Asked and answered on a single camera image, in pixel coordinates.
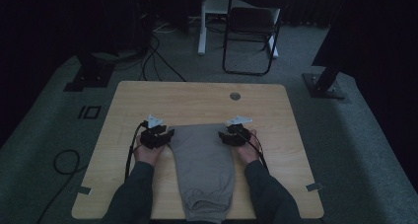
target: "person's right arm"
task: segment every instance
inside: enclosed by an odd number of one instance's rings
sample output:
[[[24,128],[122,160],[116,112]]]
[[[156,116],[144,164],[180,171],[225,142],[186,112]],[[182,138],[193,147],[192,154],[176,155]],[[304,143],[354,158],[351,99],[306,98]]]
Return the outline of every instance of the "person's right arm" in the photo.
[[[257,148],[256,131],[252,130],[250,142]],[[245,177],[255,216],[260,224],[303,223],[298,205],[289,192],[262,166],[258,153],[248,143],[236,148],[245,163]]]

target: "gray carpet floor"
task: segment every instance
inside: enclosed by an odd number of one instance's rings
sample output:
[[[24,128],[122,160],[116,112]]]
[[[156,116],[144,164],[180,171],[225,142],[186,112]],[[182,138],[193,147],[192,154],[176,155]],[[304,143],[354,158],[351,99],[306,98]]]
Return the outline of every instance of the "gray carpet floor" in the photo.
[[[217,23],[209,23],[209,27],[223,28]],[[311,64],[326,33],[327,29],[317,27],[284,26],[279,37],[279,57],[273,61],[271,71],[261,77],[225,73],[221,67],[223,35],[213,30],[208,32],[203,56],[197,54],[199,28],[193,24],[188,34],[168,27],[156,31],[155,36],[160,43],[158,52],[189,82],[286,87],[313,176],[325,185],[319,192],[324,223],[418,223],[417,192],[404,175],[354,79],[344,74],[337,77],[347,100],[310,97],[302,74],[322,72],[322,67]],[[154,38],[152,45],[157,46]],[[243,43],[232,43],[228,58],[231,64],[246,63],[244,67],[261,69],[267,60],[265,52],[242,54],[245,47]],[[102,53],[98,56],[112,59]],[[75,57],[56,70],[0,150],[0,223],[36,223],[69,177],[54,171],[54,157],[63,150],[75,149],[80,154],[80,168],[89,163],[117,84],[138,80],[144,62],[120,63],[106,88],[86,88],[83,92],[63,92],[80,67]],[[181,81],[158,56],[150,57],[145,73],[152,81],[159,80],[158,75],[163,81]],[[102,109],[96,119],[79,118],[82,107]],[[58,159],[58,167],[68,172],[74,169],[75,162],[75,156],[66,154]],[[41,223],[98,222],[71,216],[75,188],[83,177],[84,172],[74,176]]]

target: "folded gray pants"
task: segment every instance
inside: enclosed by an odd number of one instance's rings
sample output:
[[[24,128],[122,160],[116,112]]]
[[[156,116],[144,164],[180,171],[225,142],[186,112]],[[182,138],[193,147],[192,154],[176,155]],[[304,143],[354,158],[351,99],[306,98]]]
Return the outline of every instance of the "folded gray pants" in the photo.
[[[221,223],[230,209],[235,170],[231,149],[218,131],[225,124],[173,126],[178,188],[187,221]]]

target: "chair seat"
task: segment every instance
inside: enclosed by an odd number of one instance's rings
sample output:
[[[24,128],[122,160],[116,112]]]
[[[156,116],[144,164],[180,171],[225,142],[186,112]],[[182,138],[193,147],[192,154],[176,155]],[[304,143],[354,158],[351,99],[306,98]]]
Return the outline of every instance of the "chair seat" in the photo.
[[[233,8],[231,9],[230,19],[232,32],[273,34],[276,30],[271,12],[266,9]]]

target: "black chair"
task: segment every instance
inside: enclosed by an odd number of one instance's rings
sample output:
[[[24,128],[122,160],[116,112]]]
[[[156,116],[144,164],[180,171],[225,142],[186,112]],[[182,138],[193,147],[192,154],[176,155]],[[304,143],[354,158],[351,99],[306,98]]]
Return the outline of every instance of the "black chair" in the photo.
[[[240,1],[245,2],[250,6],[234,7],[233,0],[229,0],[227,24],[224,35],[224,55],[222,59],[222,66],[225,72],[227,73],[261,76],[268,73],[268,71],[270,70],[271,62],[273,60],[274,49],[277,43],[277,37],[279,35],[281,18],[290,0]],[[272,10],[279,10],[278,16],[275,16]],[[234,71],[227,69],[225,62],[227,56],[228,40],[231,40],[229,33],[264,37],[264,40],[262,41],[264,42],[264,47],[262,48],[262,50],[265,50],[266,46],[269,44],[270,38],[274,37],[274,41],[269,53],[267,69],[263,72]]]

